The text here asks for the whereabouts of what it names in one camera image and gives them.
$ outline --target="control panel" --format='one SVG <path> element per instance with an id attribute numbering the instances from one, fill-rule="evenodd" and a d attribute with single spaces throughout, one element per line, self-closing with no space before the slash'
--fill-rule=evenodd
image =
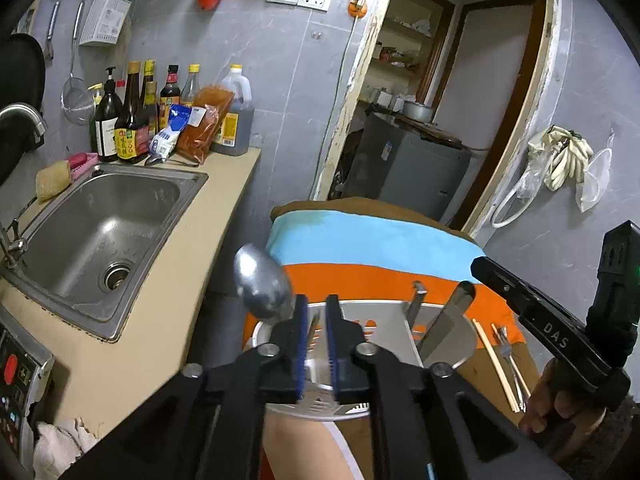
<path id="1" fill-rule="evenodd" d="M 0 433 L 20 458 L 20 428 L 27 411 L 26 400 L 38 365 L 2 327 L 0 341 Z"/>
<path id="2" fill-rule="evenodd" d="M 0 438 L 33 475 L 34 431 L 55 359 L 0 304 Z"/>

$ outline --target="door frame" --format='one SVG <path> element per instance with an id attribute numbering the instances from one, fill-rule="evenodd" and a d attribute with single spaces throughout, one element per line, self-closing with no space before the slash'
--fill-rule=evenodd
<path id="1" fill-rule="evenodd" d="M 431 0 L 442 7 L 442 14 L 440 15 L 440 21 L 438 22 L 438 28 L 433 35 L 433 41 L 431 42 L 431 50 L 424 64 L 424 69 L 420 74 L 420 83 L 415 91 L 415 100 L 423 103 L 427 97 L 427 92 L 433 82 L 433 77 L 436 73 L 436 68 L 442 55 L 442 49 L 444 48 L 445 40 L 447 39 L 447 32 L 451 26 L 451 20 L 453 18 L 453 12 L 456 5 L 449 0 Z"/>
<path id="2" fill-rule="evenodd" d="M 326 155 L 316 175 L 312 193 L 313 200 L 326 200 L 328 196 L 348 133 L 348 127 L 358 101 L 358 95 L 364 82 L 364 76 L 367 73 L 369 61 L 382 27 L 382 21 L 386 15 L 388 3 L 389 0 L 377 0 L 370 14 L 369 23 L 367 23 L 358 54 L 356 55 L 357 62 L 351 71 L 350 80 L 352 83 L 340 104 L 338 118 L 332 131 L 329 146 L 326 149 Z M 553 100 L 556 90 L 551 88 L 550 80 L 559 49 L 561 9 L 561 0 L 545 0 L 545 32 L 536 53 L 536 63 L 527 88 L 526 98 L 498 165 L 495 167 L 471 214 L 460 229 L 466 234 L 475 236 L 487 222 L 488 212 L 499 199 L 501 187 L 504 187 L 501 186 L 503 184 L 502 180 L 510 178 L 513 168 L 519 163 L 518 158 L 522 154 L 522 145 L 526 144 L 524 139 L 534 133 L 532 127 L 537 122 L 540 122 L 537 120 L 540 102 L 544 101 L 546 103 L 547 100 Z"/>
<path id="3" fill-rule="evenodd" d="M 497 9 L 499 7 L 513 6 L 532 7 L 529 32 L 527 34 L 527 41 L 522 54 L 520 69 L 518 70 L 518 78 L 516 79 L 513 90 L 511 91 L 511 97 L 506 110 L 504 111 L 500 126 L 496 131 L 494 140 L 492 141 L 492 145 L 489 148 L 489 152 L 484 158 L 482 166 L 476 175 L 476 179 L 469 188 L 462 204 L 449 223 L 449 227 L 452 229 L 461 230 L 465 225 L 471 215 L 471 212 L 478 203 L 482 192 L 494 174 L 495 168 L 498 166 L 498 163 L 502 158 L 502 154 L 504 153 L 504 149 L 511 138 L 511 133 L 514 130 L 518 116 L 520 115 L 520 111 L 522 110 L 522 106 L 527 97 L 527 91 L 536 66 L 536 58 L 545 28 L 545 0 L 484 0 L 463 6 L 462 12 L 460 13 L 458 28 L 456 29 L 456 34 L 442 73 L 442 78 L 438 83 L 438 88 L 433 98 L 433 103 L 431 104 L 435 116 L 455 65 L 458 47 L 460 46 L 460 40 L 465 29 L 465 20 L 468 14 L 474 10 Z"/>

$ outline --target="metal tray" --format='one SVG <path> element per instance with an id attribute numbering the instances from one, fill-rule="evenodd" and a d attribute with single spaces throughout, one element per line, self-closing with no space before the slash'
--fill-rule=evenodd
<path id="1" fill-rule="evenodd" d="M 309 304 L 307 318 L 320 313 L 313 342 L 309 345 L 305 360 L 305 389 L 297 404 L 267 404 L 267 409 L 284 415 L 299 416 L 311 420 L 338 421 L 369 414 L 368 404 L 340 405 L 334 401 L 330 386 L 330 369 L 324 330 L 325 303 Z M 442 310 L 442 305 L 423 303 L 416 318 L 414 333 L 407 325 L 404 313 L 408 304 L 394 300 L 346 300 L 340 302 L 345 319 L 362 326 L 365 338 L 393 352 L 402 362 L 422 366 L 414 340 L 419 340 Z M 251 346 L 269 340 L 272 325 L 259 322 L 254 329 Z M 434 362 L 446 362 L 454 368 L 460 366 L 476 350 L 476 332 L 468 320 L 456 323 L 444 341 L 429 355 L 427 366 Z"/>

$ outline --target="black frying pan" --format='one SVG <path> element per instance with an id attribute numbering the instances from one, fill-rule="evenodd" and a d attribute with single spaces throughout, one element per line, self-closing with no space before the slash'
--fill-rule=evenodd
<path id="1" fill-rule="evenodd" d="M 44 94 L 44 56 L 40 44 L 29 34 L 12 34 L 0 43 L 0 108 L 27 103 L 40 110 Z M 24 117 L 0 123 L 0 184 L 14 170 L 22 154 L 32 151 L 33 124 Z"/>

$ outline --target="human hand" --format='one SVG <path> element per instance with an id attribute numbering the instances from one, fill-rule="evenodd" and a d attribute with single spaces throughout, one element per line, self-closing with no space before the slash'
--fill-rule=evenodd
<path id="1" fill-rule="evenodd" d="M 542 377 L 527 401 L 527 411 L 518 426 L 520 431 L 529 436 L 542 433 L 546 429 L 546 416 L 552 410 L 556 410 L 562 418 L 571 420 L 575 425 L 575 431 L 566 444 L 551 455 L 556 462 L 562 462 L 577 451 L 599 427 L 606 409 L 593 406 L 586 396 L 577 396 L 571 392 L 558 392 L 554 398 L 549 381 L 555 362 L 551 360 L 546 364 Z"/>

